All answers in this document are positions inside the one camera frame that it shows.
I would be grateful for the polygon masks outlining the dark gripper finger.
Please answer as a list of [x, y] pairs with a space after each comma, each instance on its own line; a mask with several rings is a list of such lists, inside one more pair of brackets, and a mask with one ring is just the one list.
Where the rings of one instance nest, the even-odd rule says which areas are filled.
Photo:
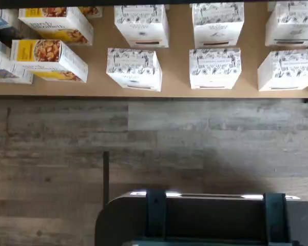
[[146, 191], [147, 214], [145, 236], [147, 238], [166, 237], [166, 191], [150, 189]]
[[266, 241], [291, 241], [285, 194], [265, 193], [263, 201]]

